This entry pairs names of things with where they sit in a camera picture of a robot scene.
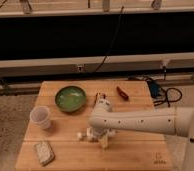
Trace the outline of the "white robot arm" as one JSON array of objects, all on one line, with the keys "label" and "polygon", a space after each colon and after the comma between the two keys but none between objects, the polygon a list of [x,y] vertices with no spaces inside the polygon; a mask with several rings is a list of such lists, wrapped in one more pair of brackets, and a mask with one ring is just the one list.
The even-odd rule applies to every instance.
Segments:
[{"label": "white robot arm", "polygon": [[100,99],[90,114],[89,124],[95,137],[101,137],[108,129],[187,137],[182,170],[194,171],[194,107],[113,112],[110,102]]}]

